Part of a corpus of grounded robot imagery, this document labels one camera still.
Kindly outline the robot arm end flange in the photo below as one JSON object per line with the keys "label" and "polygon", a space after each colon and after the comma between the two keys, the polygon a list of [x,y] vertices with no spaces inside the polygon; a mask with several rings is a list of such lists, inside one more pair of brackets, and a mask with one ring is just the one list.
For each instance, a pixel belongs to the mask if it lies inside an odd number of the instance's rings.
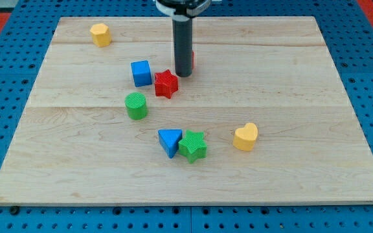
{"label": "robot arm end flange", "polygon": [[211,0],[155,0],[157,9],[171,17],[196,17],[205,11],[211,3]]}

